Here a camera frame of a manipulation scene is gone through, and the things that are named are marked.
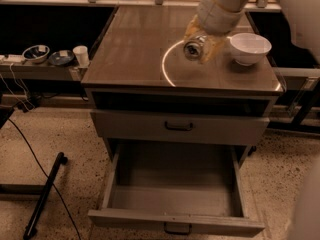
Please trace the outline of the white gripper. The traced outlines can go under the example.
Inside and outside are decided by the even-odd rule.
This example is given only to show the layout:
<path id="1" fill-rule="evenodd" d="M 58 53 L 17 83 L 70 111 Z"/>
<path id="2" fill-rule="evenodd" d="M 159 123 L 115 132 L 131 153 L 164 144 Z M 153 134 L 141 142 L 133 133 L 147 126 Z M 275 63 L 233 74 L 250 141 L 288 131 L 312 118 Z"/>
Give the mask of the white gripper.
<path id="1" fill-rule="evenodd" d="M 209 34 L 206 37 L 200 62 L 207 63 L 213 59 L 228 40 L 226 35 L 238 24 L 243 12 L 229 12 L 219 6 L 214 0 L 200 0 L 197 15 L 188 23 L 184 38 Z"/>

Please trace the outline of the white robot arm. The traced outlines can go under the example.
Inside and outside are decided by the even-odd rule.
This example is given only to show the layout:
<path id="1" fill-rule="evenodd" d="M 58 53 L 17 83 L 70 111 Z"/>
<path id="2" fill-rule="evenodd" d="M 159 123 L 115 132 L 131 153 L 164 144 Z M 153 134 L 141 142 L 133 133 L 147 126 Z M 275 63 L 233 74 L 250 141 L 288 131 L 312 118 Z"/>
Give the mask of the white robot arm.
<path id="1" fill-rule="evenodd" d="M 188 24 L 184 40 L 203 31 L 213 37 L 208 47 L 209 58 L 223 36 L 230 33 L 240 20 L 249 0 L 200 0 L 196 15 Z M 320 60 L 320 0 L 274 0 L 288 20 L 293 43 L 308 49 Z M 265 9 L 269 0 L 256 0 L 258 8 Z"/>

